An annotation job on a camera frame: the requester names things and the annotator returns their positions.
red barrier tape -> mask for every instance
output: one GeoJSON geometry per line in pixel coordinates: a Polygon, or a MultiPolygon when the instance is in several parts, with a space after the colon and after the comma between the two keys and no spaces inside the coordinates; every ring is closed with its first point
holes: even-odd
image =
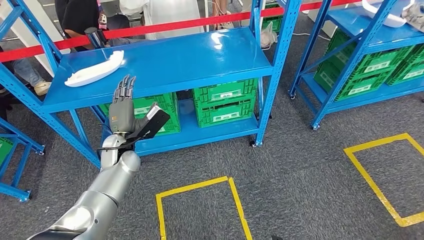
{"type": "MultiPolygon", "coordinates": [[[[338,5],[345,5],[345,4],[351,4],[356,2],[358,2],[358,0],[333,0],[331,5],[338,6],[338,5]]],[[[300,11],[319,9],[321,7],[321,3],[322,2],[320,1],[304,3],[300,6],[300,11]]],[[[282,15],[283,13],[284,13],[284,9],[282,7],[267,8],[261,11],[261,17],[277,16],[277,15],[282,15]]],[[[138,35],[157,33],[157,32],[163,32],[163,31],[169,31],[169,30],[175,30],[175,29],[185,29],[185,28],[192,28],[197,26],[241,21],[241,20],[249,19],[250,14],[251,14],[250,12],[240,12],[240,13],[233,13],[228,15],[211,16],[206,18],[199,18],[199,19],[185,20],[185,21],[178,21],[178,22],[169,22],[169,23],[162,23],[162,24],[149,25],[149,26],[136,26],[131,28],[105,31],[104,35],[107,39],[138,36],[138,35]]],[[[59,50],[62,50],[62,49],[69,49],[69,48],[75,48],[78,46],[87,45],[89,43],[90,41],[86,36],[80,36],[80,37],[74,37],[71,39],[56,41],[54,44],[56,44],[59,50]]],[[[16,59],[28,58],[28,57],[32,57],[32,56],[43,54],[43,53],[44,51],[41,45],[9,50],[5,52],[0,52],[0,62],[7,62],[7,61],[16,60],[16,59]]]]}

blue shelving unit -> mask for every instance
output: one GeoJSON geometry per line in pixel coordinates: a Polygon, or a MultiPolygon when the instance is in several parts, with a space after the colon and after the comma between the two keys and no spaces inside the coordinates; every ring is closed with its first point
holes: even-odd
{"type": "Polygon", "coordinates": [[[384,83],[377,91],[337,102],[334,101],[364,55],[424,43],[424,33],[414,29],[407,23],[399,28],[383,25],[389,13],[400,16],[402,8],[409,3],[409,0],[385,0],[381,3],[374,18],[370,18],[366,15],[362,7],[329,10],[331,0],[324,0],[322,2],[294,81],[288,91],[292,99],[298,93],[312,110],[315,117],[311,122],[311,126],[314,130],[320,127],[320,122],[326,114],[424,91],[424,78],[421,78],[397,84],[396,86],[389,86],[384,83]],[[307,61],[311,55],[315,41],[326,20],[330,20],[336,24],[351,39],[318,61],[307,66],[307,61]],[[329,93],[325,92],[315,82],[314,73],[309,73],[309,71],[353,41],[357,42],[353,54],[350,56],[331,91],[329,93]],[[318,99],[320,103],[319,109],[315,108],[311,100],[300,88],[301,83],[305,83],[307,88],[318,99]]]}
{"type": "Polygon", "coordinates": [[[13,143],[9,154],[0,164],[0,193],[15,197],[19,199],[20,202],[26,202],[30,199],[31,190],[19,189],[19,180],[21,179],[22,173],[24,172],[25,164],[27,163],[27,159],[31,153],[31,150],[35,151],[36,154],[44,155],[44,145],[41,145],[36,141],[32,140],[26,134],[21,132],[19,129],[17,129],[1,117],[0,128],[5,131],[5,133],[0,133],[0,138],[7,138],[13,143]],[[3,176],[9,166],[9,163],[15,153],[18,144],[24,145],[25,148],[23,150],[22,156],[20,158],[12,181],[10,183],[6,183],[3,181],[3,176]]]}
{"type": "MultiPolygon", "coordinates": [[[[252,115],[249,119],[200,128],[197,125],[193,102],[180,101],[181,132],[137,142],[135,146],[139,155],[160,153],[246,135],[255,135],[253,145],[261,146],[292,38],[293,23],[296,22],[301,5],[301,0],[279,1],[285,9],[285,14],[282,18],[274,59],[269,62],[260,47],[259,23],[262,0],[252,2],[249,27],[145,41],[66,55],[61,55],[51,39],[39,30],[37,20],[22,0],[7,1],[18,12],[0,25],[0,33],[2,29],[10,27],[10,21],[22,17],[33,30],[34,35],[40,39],[56,71],[50,91],[43,102],[24,88],[4,66],[0,66],[0,84],[97,167],[100,167],[98,157],[86,137],[76,109],[90,107],[98,119],[107,125],[108,120],[97,105],[111,102],[114,89],[127,74],[137,76],[134,98],[243,79],[260,79],[258,120],[252,115]],[[113,74],[86,86],[76,88],[65,86],[65,80],[72,73],[103,62],[105,56],[109,57],[113,51],[118,50],[124,50],[124,64],[113,74]],[[266,87],[262,82],[264,76],[270,76],[266,87]],[[56,117],[56,113],[62,111],[70,112],[79,136],[56,117]]],[[[110,131],[105,127],[102,137],[105,138],[109,134],[111,134],[110,131]]]]}

yellow tape square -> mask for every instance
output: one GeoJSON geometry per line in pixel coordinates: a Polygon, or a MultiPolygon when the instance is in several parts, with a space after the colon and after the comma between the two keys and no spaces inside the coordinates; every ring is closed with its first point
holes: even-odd
{"type": "Polygon", "coordinates": [[[214,178],[207,181],[198,182],[195,184],[178,187],[175,189],[171,189],[168,191],[164,191],[156,194],[156,204],[157,204],[157,215],[159,217],[159,229],[160,229],[160,240],[166,240],[167,235],[165,231],[165,216],[164,216],[164,208],[162,206],[162,198],[168,197],[174,194],[180,194],[183,192],[187,192],[194,189],[199,189],[203,187],[207,187],[213,184],[219,184],[222,182],[228,182],[229,187],[231,189],[232,197],[234,198],[235,206],[237,207],[237,212],[241,220],[241,225],[243,227],[244,234],[247,240],[252,240],[251,231],[249,230],[248,222],[245,219],[245,214],[243,213],[242,203],[240,202],[239,194],[237,193],[236,185],[232,177],[222,176],[218,178],[214,178]]]}
{"type": "Polygon", "coordinates": [[[381,203],[383,203],[387,211],[394,218],[396,223],[401,227],[407,227],[417,223],[424,222],[424,211],[411,215],[411,216],[401,217],[398,214],[398,212],[396,212],[396,210],[393,208],[393,206],[390,204],[390,202],[387,200],[387,198],[383,195],[382,191],[379,189],[379,187],[376,185],[376,183],[373,181],[373,179],[370,177],[367,171],[365,171],[364,167],[361,165],[361,163],[358,161],[358,159],[354,155],[355,152],[374,148],[384,144],[389,144],[399,140],[408,140],[418,150],[418,152],[421,153],[424,157],[424,148],[420,146],[418,142],[415,141],[408,133],[402,133],[399,135],[389,136],[386,138],[370,141],[370,142],[359,144],[356,146],[351,146],[351,147],[345,148],[344,152],[350,158],[353,165],[355,165],[355,167],[358,169],[362,177],[366,180],[366,182],[372,188],[372,190],[377,195],[377,197],[380,199],[381,203]]]}

gray carpet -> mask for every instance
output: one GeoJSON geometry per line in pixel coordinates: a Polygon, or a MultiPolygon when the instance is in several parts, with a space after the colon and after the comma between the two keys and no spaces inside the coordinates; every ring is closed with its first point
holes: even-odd
{"type": "MultiPolygon", "coordinates": [[[[311,26],[301,15],[295,32],[308,32],[311,26]]],[[[399,227],[343,152],[405,132],[424,146],[423,95],[333,113],[312,131],[312,114],[303,100],[287,96],[306,40],[293,36],[263,147],[249,147],[247,136],[143,157],[108,240],[159,239],[155,195],[221,176],[234,178],[254,240],[270,240],[271,235],[299,240],[424,239],[424,222],[399,227]]],[[[314,58],[326,47],[320,39],[314,58]]],[[[97,119],[88,109],[78,113],[92,145],[99,146],[97,119]]],[[[71,124],[68,113],[59,116],[71,124]]],[[[0,195],[0,238],[20,240],[59,218],[98,171],[24,106],[14,106],[9,120],[46,144],[45,156],[31,154],[19,184],[32,189],[32,200],[19,203],[0,195]]],[[[407,142],[356,156],[402,217],[424,211],[424,156],[407,142]]],[[[6,179],[13,176],[16,161],[14,157],[6,179]]],[[[165,197],[162,204],[169,240],[245,239],[225,182],[165,197]]]]}

white fabric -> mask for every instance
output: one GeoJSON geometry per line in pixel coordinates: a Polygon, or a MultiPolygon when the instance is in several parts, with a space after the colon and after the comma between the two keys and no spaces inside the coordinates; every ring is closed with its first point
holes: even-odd
{"type": "MultiPolygon", "coordinates": [[[[199,19],[197,0],[151,0],[143,6],[145,25],[156,25],[199,19]]],[[[146,34],[146,39],[164,39],[203,33],[203,26],[146,34]]]]}
{"type": "Polygon", "coordinates": [[[119,8],[125,15],[139,14],[143,11],[143,6],[150,0],[119,0],[119,8]]]}

